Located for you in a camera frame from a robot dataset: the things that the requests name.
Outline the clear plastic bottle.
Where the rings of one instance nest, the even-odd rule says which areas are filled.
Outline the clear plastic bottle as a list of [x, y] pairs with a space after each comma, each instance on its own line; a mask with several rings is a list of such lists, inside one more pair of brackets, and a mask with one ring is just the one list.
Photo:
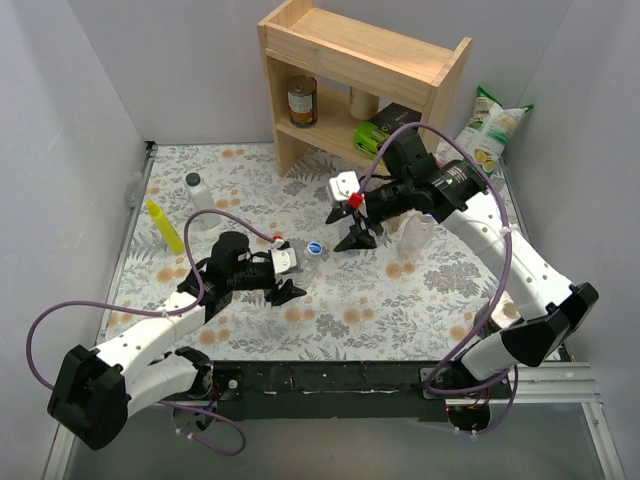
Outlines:
[[435, 221], [428, 214], [416, 213], [406, 222], [398, 244], [403, 261], [414, 261], [429, 245], [435, 230]]
[[302, 290], [307, 290], [316, 278], [322, 262], [322, 252], [305, 249], [300, 257], [300, 271], [293, 276], [293, 283]]

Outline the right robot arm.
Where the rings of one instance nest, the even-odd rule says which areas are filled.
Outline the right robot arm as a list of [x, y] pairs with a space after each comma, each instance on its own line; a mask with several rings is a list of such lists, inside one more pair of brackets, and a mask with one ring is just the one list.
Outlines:
[[336, 251], [373, 249], [382, 224], [410, 210], [429, 215], [463, 241], [498, 279], [486, 314], [507, 293], [518, 320], [486, 337], [487, 316], [424, 380], [435, 395], [475, 397], [513, 367], [539, 366], [581, 325], [599, 295], [590, 283], [576, 284], [554, 270], [508, 221], [498, 189], [482, 168], [463, 157], [440, 166], [415, 129], [395, 132], [379, 153], [390, 181], [365, 188], [368, 176], [353, 171], [330, 179], [332, 210], [326, 221], [353, 220]]

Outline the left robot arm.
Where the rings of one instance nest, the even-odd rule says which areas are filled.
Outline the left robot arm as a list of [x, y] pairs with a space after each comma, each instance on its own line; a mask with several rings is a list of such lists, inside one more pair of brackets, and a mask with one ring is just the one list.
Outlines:
[[234, 292], [260, 290], [273, 306], [306, 293], [291, 277], [300, 268], [299, 254], [282, 239], [253, 253], [246, 235], [225, 232], [196, 267], [152, 317], [93, 349], [76, 346], [64, 357], [47, 411], [91, 449], [108, 445], [131, 416], [156, 402], [176, 394], [208, 396], [208, 356], [170, 347], [226, 308]]

